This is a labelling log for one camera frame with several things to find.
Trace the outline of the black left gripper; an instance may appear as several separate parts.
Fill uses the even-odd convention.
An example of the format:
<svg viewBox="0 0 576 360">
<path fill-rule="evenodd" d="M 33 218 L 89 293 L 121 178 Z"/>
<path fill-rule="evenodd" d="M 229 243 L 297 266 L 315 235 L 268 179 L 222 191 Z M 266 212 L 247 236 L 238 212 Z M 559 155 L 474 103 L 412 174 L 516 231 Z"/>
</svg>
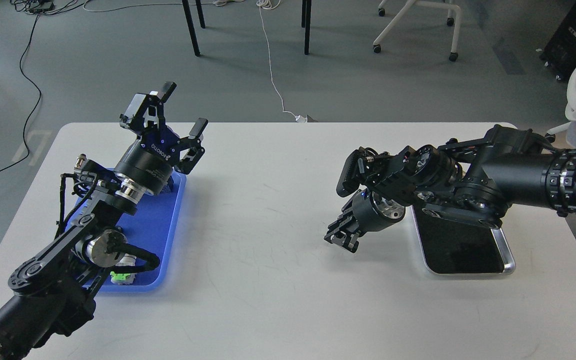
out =
<svg viewBox="0 0 576 360">
<path fill-rule="evenodd" d="M 198 118 L 189 136 L 179 137 L 166 125 L 163 105 L 177 84 L 164 83 L 162 89 L 137 93 L 119 116 L 119 125 L 136 135 L 114 167 L 118 177 L 131 179 L 151 195 L 158 195 L 174 171 L 190 174 L 205 153 L 202 133 L 209 121 Z"/>
</svg>

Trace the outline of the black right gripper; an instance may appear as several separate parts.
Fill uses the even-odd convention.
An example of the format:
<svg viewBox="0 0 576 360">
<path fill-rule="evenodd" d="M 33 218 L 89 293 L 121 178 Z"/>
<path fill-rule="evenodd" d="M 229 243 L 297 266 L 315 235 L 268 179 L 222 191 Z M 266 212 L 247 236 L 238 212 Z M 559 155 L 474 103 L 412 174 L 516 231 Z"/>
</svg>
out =
<svg viewBox="0 0 576 360">
<path fill-rule="evenodd" d="M 363 234 L 381 231 L 402 221 L 406 207 L 369 190 L 359 190 L 327 226 L 324 240 L 356 253 Z"/>
</svg>

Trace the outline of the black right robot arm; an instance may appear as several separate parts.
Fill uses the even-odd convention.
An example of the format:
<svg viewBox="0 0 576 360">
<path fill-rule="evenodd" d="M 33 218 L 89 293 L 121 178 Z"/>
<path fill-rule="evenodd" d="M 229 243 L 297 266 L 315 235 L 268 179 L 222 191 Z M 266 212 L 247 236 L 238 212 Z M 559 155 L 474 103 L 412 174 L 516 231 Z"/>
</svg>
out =
<svg viewBox="0 0 576 360">
<path fill-rule="evenodd" d="M 324 240 L 352 253 L 359 238 L 400 221 L 418 205 L 433 218 L 499 229 L 511 205 L 576 214 L 576 148 L 494 125 L 484 137 L 397 154 L 363 147 L 345 160 L 336 193 L 350 197 Z"/>
</svg>

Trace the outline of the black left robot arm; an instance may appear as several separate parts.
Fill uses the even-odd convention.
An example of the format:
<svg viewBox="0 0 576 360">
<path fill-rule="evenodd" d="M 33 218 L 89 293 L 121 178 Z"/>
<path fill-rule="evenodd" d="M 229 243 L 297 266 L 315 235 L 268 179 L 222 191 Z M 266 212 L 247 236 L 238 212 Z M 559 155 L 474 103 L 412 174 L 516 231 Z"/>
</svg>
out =
<svg viewBox="0 0 576 360">
<path fill-rule="evenodd" d="M 160 266 L 156 254 L 128 243 L 118 222 L 135 214 L 142 196 L 172 186 L 173 172 L 189 174 L 205 153 L 205 118 L 186 137 L 166 124 L 164 105 L 176 86 L 168 81 L 158 91 L 135 94 L 119 124 L 136 139 L 112 170 L 82 154 L 73 173 L 62 174 L 60 200 L 71 178 L 80 201 L 59 215 L 55 239 L 9 276 L 14 295 L 0 308 L 0 360 L 22 360 L 51 335 L 68 337 L 91 321 L 95 296 L 112 273 Z"/>
</svg>

